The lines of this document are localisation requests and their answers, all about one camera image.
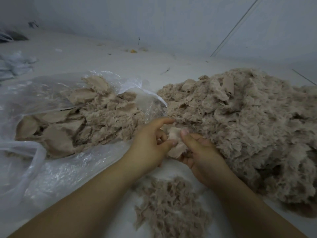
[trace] person's left hand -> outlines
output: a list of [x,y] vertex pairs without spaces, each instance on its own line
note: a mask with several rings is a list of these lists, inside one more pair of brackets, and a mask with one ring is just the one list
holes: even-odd
[[167,140],[167,135],[160,128],[164,124],[174,123],[174,119],[161,117],[144,125],[136,134],[133,144],[122,157],[132,171],[140,176],[157,167],[171,148],[177,145],[177,140]]

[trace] hand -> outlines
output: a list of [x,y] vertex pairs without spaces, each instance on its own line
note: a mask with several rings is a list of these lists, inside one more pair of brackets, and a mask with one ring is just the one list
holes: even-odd
[[182,155],[178,160],[186,164],[202,184],[213,188],[234,175],[210,140],[200,134],[190,134],[188,129],[181,131],[181,138],[192,155]]
[[177,140],[167,140],[167,135],[160,128],[164,124],[174,123],[174,119],[161,117],[143,126],[134,138],[133,144],[122,157],[122,162],[131,167],[131,171],[143,176],[154,170],[171,148],[177,145]]

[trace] dark line on wall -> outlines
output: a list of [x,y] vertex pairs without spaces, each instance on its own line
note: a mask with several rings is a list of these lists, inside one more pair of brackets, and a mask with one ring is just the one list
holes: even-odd
[[296,71],[295,69],[292,69],[294,72],[296,72],[298,75],[302,76],[303,78],[305,78],[308,82],[311,82],[312,84],[316,85],[313,81],[309,80],[308,78],[306,78],[304,75],[300,74],[298,71]]
[[249,7],[249,9],[245,12],[245,14],[240,18],[240,20],[237,22],[237,24],[232,28],[232,30],[228,33],[228,35],[224,38],[224,40],[222,40],[222,42],[220,43],[220,45],[216,48],[216,50],[210,55],[212,57],[212,55],[221,47],[221,45],[224,42],[227,42],[227,38],[230,36],[230,34],[234,31],[234,29],[239,25],[239,23],[242,21],[242,19],[248,14],[248,12],[251,10],[251,8],[256,4],[258,0],[255,0],[255,2]]

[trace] white floor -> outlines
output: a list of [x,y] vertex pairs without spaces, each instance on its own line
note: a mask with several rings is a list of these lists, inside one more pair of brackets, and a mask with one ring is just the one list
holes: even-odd
[[[189,57],[149,51],[139,51],[135,47],[124,47],[108,40],[97,40],[68,34],[43,30],[26,30],[29,41],[0,44],[0,53],[21,50],[25,56],[37,56],[35,71],[18,77],[18,80],[36,76],[46,76],[68,72],[85,72],[88,70],[108,70],[120,76],[140,77],[149,80],[151,88],[158,90],[168,83],[182,82],[188,78],[197,79],[201,75],[214,75],[232,68],[260,68],[270,75],[289,80],[291,84],[311,85],[303,77],[280,65],[251,64],[210,57]],[[126,52],[135,49],[137,53]],[[176,161],[165,162],[161,169],[155,170],[156,177],[172,177],[179,174],[190,180],[196,188],[201,187],[191,172]],[[202,201],[214,214],[214,222],[209,229],[210,237],[234,237],[230,225],[222,211],[220,203],[210,191]],[[135,194],[128,193],[119,210],[107,226],[104,237],[150,237],[149,228],[144,225],[137,232],[133,228],[135,220],[134,205],[138,202]],[[308,237],[317,237],[315,227],[317,220],[296,216],[268,202],[278,213],[298,227]]]

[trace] person's left forearm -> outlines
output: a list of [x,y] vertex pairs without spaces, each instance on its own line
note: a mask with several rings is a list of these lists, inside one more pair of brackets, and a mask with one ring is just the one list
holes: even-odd
[[118,161],[75,192],[34,217],[9,238],[86,238],[129,187],[139,179],[128,162]]

